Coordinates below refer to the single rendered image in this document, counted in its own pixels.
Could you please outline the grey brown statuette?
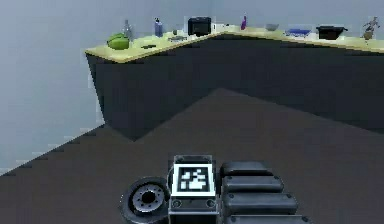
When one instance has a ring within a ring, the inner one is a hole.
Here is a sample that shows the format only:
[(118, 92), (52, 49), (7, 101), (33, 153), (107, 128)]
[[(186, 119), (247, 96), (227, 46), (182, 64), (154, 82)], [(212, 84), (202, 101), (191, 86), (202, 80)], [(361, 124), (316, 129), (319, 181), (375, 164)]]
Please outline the grey brown statuette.
[(374, 30), (376, 28), (379, 28), (379, 22), (378, 22), (378, 17), (374, 16), (368, 23), (364, 24), (363, 27), (365, 28), (365, 31), (362, 35), (362, 37), (365, 40), (370, 40), (373, 38)]

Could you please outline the black pan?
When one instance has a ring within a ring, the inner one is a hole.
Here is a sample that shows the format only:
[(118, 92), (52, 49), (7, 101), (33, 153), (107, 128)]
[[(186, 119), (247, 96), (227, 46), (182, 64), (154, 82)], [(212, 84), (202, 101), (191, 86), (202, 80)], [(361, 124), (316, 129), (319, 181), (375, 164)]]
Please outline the black pan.
[(347, 31), (347, 28), (338, 26), (318, 26), (317, 31), (319, 39), (337, 40), (344, 31)]

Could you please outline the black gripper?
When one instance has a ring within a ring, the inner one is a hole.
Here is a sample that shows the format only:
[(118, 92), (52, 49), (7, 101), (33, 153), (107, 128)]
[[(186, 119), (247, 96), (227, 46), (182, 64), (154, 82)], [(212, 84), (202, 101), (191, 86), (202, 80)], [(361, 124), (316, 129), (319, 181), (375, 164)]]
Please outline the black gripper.
[(162, 177), (135, 181), (120, 197), (119, 211), (124, 224), (168, 224), (170, 193)]

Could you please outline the black toaster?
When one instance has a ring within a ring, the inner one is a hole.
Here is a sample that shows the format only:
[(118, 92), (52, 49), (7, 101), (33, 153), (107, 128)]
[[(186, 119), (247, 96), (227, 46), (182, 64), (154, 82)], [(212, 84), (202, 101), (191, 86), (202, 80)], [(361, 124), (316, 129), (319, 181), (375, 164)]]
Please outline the black toaster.
[(204, 36), (211, 33), (210, 17), (192, 17), (188, 19), (188, 34)]

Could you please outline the green lettuce head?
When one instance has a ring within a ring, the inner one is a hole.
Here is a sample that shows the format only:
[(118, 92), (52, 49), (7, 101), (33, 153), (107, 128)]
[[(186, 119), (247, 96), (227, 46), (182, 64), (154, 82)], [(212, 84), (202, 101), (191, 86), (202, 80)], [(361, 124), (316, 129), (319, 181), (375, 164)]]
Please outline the green lettuce head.
[(107, 40), (107, 46), (114, 50), (128, 49), (129, 45), (129, 39), (123, 33), (111, 35)]

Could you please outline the blue tray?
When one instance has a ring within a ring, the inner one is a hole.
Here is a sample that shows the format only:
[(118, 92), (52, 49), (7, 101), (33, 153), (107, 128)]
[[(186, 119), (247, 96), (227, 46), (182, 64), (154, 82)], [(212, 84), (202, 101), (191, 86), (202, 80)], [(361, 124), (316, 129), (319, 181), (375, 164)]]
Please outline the blue tray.
[(311, 33), (310, 30), (307, 29), (288, 29), (285, 31), (286, 36), (294, 36), (294, 37), (306, 37)]

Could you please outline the dark kitchen counter yellow top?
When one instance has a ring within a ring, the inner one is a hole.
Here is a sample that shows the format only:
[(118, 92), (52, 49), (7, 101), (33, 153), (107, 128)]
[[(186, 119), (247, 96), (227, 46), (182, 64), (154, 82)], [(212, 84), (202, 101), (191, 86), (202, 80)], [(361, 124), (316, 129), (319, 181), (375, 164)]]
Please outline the dark kitchen counter yellow top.
[[(156, 48), (142, 49), (145, 45)], [(137, 140), (216, 89), (384, 134), (384, 41), (296, 40), (261, 30), (86, 50), (105, 123)]]

